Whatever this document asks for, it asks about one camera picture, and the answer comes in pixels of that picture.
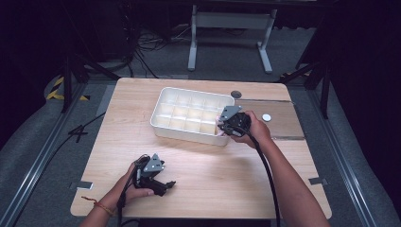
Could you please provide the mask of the white compartment storage box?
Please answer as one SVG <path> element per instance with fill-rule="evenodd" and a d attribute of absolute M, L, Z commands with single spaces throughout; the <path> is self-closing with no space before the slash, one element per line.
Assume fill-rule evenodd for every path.
<path fill-rule="evenodd" d="M 157 136 L 224 147 L 229 137 L 218 134 L 217 118 L 231 96 L 165 87 L 150 118 Z"/>

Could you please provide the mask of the grey metal floor rail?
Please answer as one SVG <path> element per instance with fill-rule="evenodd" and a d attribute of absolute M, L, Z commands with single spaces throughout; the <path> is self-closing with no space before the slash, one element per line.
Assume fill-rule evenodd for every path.
<path fill-rule="evenodd" d="M 0 227 L 14 227 L 32 193 L 45 173 L 61 139 L 70 115 L 87 85 L 78 84 L 72 102 L 64 113 L 62 100 L 47 100 L 45 105 L 12 135 L 0 155 Z"/>
<path fill-rule="evenodd" d="M 337 135 L 335 134 L 330 121 L 322 114 L 319 97 L 313 91 L 307 91 L 306 93 L 312 103 L 315 113 L 318 115 L 318 119 L 323 127 L 323 131 L 328 138 L 334 161 L 339 169 L 340 175 L 357 211 L 362 226 L 377 227 L 376 221 L 359 185 L 357 176 L 342 153 L 340 142 L 338 141 Z"/>

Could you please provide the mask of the person's right hand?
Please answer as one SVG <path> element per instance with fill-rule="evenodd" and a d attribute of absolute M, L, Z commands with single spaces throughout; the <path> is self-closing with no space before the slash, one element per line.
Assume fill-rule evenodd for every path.
<path fill-rule="evenodd" d="M 251 119 L 250 134 L 258 142 L 259 147 L 262 150 L 267 150 L 270 148 L 272 145 L 272 140 L 270 138 L 270 130 L 267 125 L 259 120 L 253 111 L 246 111 L 245 114 Z M 249 135 L 244 135 L 242 137 L 232 136 L 232 139 L 237 143 L 243 143 L 251 148 L 256 148 L 256 145 Z"/>

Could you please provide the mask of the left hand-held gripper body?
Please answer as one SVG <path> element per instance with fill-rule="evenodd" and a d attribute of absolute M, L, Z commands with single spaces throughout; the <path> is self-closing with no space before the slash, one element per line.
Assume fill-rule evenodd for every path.
<path fill-rule="evenodd" d="M 164 162 L 154 153 L 152 156 L 143 155 L 135 162 L 133 173 L 133 185 L 136 188 L 149 188 L 152 190 L 165 190 L 163 183 L 154 179 L 161 171 L 164 170 Z"/>

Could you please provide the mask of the yellow black hazard tape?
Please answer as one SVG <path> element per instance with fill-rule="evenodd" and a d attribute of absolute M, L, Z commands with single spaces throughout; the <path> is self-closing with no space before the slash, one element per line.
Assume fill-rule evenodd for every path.
<path fill-rule="evenodd" d="M 63 84 L 64 78 L 63 76 L 59 76 L 57 80 L 55 81 L 53 87 L 51 88 L 50 92 L 47 95 L 47 99 L 58 99 L 58 100 L 64 100 L 64 95 L 61 95 L 58 93 L 59 89 L 61 88 Z"/>

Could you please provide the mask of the black tape cross mark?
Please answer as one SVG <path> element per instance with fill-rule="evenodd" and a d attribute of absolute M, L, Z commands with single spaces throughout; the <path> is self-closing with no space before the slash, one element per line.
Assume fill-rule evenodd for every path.
<path fill-rule="evenodd" d="M 81 137 L 87 134 L 87 131 L 83 125 L 79 125 L 73 130 L 69 131 L 68 134 L 70 136 L 76 136 L 76 142 L 78 143 L 81 140 Z"/>

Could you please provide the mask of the black tripod stand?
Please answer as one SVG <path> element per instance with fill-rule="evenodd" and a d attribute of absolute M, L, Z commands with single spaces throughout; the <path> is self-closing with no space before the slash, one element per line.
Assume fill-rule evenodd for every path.
<path fill-rule="evenodd" d="M 320 111 L 323 115 L 323 118 L 327 119 L 327 106 L 331 76 L 331 70 L 327 62 L 313 62 L 296 70 L 295 72 L 285 73 L 277 80 L 277 83 L 286 84 L 302 75 L 305 75 L 306 73 L 309 74 L 306 81 L 304 82 L 304 87 L 307 90 L 315 90 L 319 84 L 322 85 Z"/>
<path fill-rule="evenodd" d="M 89 81 L 89 74 L 85 65 L 89 65 L 100 74 L 106 76 L 109 79 L 119 80 L 120 77 L 115 73 L 109 71 L 105 67 L 101 66 L 97 62 L 90 61 L 81 55 L 75 53 L 67 53 L 64 59 L 63 66 L 63 81 L 64 81 L 64 100 L 62 112 L 66 113 L 73 102 L 72 92 L 72 77 L 75 77 L 78 83 L 87 83 Z"/>

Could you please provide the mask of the person's left hand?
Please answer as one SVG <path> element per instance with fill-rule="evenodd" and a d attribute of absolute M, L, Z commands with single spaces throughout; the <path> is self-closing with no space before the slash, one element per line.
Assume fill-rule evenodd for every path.
<path fill-rule="evenodd" d="M 122 193 L 126 195 L 126 203 L 130 203 L 135 199 L 153 196 L 154 192 L 149 188 L 135 188 L 129 183 L 129 177 L 135 168 L 135 164 L 131 163 L 127 172 L 119 178 L 112 189 L 103 198 L 104 203 L 109 208 L 115 208 Z"/>

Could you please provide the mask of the white metal stand frame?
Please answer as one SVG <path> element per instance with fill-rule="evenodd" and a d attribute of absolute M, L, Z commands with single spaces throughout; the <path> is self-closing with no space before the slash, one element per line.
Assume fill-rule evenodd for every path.
<path fill-rule="evenodd" d="M 191 14 L 191 44 L 187 69 L 196 69 L 197 59 L 197 29 L 198 28 L 237 28 L 264 30 L 264 38 L 256 44 L 264 71 L 272 72 L 267 45 L 276 19 L 277 10 L 272 9 L 266 14 L 251 14 L 237 12 L 206 12 L 199 11 L 197 5 L 192 6 Z"/>

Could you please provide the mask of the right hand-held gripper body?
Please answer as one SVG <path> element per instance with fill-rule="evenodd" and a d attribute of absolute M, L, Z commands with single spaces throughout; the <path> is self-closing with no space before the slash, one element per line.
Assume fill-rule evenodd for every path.
<path fill-rule="evenodd" d="M 218 125 L 224 124 L 233 136 L 242 137 L 250 131 L 251 119 L 242 112 L 241 106 L 226 106 L 220 117 Z"/>

